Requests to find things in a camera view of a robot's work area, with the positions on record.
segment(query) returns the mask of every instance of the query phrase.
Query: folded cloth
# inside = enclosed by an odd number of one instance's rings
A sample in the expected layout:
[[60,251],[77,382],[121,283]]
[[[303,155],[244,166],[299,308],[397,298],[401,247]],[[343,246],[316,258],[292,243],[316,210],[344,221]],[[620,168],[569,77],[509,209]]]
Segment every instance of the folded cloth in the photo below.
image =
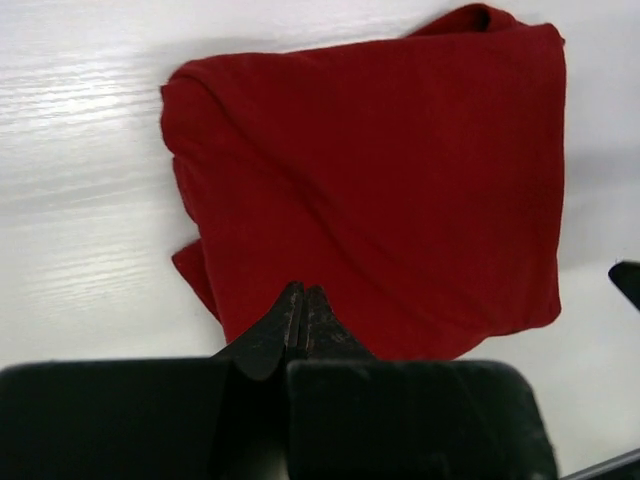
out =
[[174,263],[227,340],[292,280],[382,359],[552,322],[563,44],[476,4],[405,38],[178,69],[161,124],[201,238]]

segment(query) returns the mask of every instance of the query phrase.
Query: red towel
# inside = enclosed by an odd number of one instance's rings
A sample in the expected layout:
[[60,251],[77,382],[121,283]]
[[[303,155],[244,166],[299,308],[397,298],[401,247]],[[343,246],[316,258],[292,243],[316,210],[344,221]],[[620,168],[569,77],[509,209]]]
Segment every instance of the red towel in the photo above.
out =
[[174,262],[227,340],[291,280],[382,359],[552,322],[563,43],[469,5],[406,38],[175,72],[162,130],[201,239]]

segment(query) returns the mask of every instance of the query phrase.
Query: white table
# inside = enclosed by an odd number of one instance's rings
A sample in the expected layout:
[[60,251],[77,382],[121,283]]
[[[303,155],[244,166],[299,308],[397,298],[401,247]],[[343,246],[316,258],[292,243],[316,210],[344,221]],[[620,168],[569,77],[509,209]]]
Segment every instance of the white table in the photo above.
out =
[[[222,346],[169,262],[195,236],[158,127],[180,63],[396,36],[461,3],[0,0],[0,367]],[[468,357],[528,377],[570,473],[640,446],[640,314],[606,277],[640,259],[640,2],[494,3],[567,40],[564,313]]]

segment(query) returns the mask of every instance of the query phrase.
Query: black pointed object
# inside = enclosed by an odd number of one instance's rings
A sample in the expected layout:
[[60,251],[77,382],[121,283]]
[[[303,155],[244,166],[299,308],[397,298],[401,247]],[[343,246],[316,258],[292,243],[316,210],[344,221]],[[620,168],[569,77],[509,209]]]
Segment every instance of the black pointed object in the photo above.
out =
[[617,263],[609,270],[609,278],[633,306],[640,310],[640,262]]
[[0,375],[3,480],[242,479],[264,437],[287,447],[294,480],[557,477],[513,369],[377,361],[299,283],[212,358]]

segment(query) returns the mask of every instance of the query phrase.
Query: white surface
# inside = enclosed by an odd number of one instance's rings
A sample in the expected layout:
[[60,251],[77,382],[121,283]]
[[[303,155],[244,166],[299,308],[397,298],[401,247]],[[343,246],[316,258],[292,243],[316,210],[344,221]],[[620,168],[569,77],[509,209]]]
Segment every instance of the white surface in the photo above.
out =
[[[461,3],[0,0],[0,367],[222,345],[169,262],[195,236],[158,128],[180,63],[395,36]],[[606,277],[640,259],[640,2],[494,3],[567,40],[564,313],[469,356],[529,378],[570,473],[640,446],[640,314]]]

